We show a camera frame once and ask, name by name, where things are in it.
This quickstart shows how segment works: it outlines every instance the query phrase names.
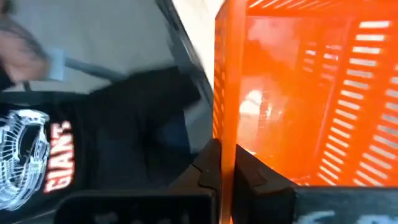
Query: orange crate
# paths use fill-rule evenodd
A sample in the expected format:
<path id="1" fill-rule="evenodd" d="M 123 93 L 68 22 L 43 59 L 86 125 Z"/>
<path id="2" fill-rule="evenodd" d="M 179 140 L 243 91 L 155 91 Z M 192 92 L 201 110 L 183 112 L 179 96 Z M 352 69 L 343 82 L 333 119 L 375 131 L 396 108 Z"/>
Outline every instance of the orange crate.
<path id="1" fill-rule="evenodd" d="M 213 110 L 223 206 L 236 143 L 300 185 L 398 185 L 396 15 L 390 0 L 224 3 Z"/>

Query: black shirt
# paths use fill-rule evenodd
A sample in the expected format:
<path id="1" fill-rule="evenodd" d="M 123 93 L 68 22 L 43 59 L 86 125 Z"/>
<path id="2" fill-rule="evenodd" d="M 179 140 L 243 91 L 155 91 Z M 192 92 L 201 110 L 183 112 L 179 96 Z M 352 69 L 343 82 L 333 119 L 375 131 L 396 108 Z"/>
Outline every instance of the black shirt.
<path id="1" fill-rule="evenodd" d="M 0 85 L 12 85 L 5 72 Z M 166 186 L 192 156 L 147 143 L 199 97 L 187 75 L 166 68 L 78 101 L 0 104 L 0 223 L 46 212 L 76 190 Z"/>

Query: giants logo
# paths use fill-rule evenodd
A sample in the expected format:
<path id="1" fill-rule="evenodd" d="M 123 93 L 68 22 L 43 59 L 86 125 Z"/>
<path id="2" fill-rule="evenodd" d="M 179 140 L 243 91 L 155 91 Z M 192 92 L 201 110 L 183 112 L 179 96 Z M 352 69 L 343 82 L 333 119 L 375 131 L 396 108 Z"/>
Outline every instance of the giants logo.
<path id="1" fill-rule="evenodd" d="M 68 121 L 51 125 L 51 150 L 47 166 L 45 193 L 68 187 L 75 171 L 72 127 Z"/>

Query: person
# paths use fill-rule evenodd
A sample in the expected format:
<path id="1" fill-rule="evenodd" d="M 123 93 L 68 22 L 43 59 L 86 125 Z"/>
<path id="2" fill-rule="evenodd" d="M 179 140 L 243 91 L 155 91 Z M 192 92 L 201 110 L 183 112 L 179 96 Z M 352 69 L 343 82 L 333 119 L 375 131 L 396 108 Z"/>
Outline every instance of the person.
<path id="1" fill-rule="evenodd" d="M 32 34 L 0 18 L 0 90 L 42 78 L 49 60 Z M 153 133 L 200 99 L 177 67 L 137 72 L 75 101 L 0 103 L 0 223 L 48 210 L 85 189 L 166 187 L 192 161 L 153 147 Z"/>

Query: hand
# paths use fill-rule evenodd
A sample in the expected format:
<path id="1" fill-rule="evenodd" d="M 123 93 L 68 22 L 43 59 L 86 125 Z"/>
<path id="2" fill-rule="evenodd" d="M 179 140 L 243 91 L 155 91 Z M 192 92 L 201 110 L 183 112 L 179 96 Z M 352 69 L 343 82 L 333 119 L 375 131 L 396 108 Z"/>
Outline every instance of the hand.
<path id="1" fill-rule="evenodd" d="M 4 15 L 0 18 L 0 60 L 15 83 L 40 79 L 49 67 L 45 52 L 32 34 Z"/>

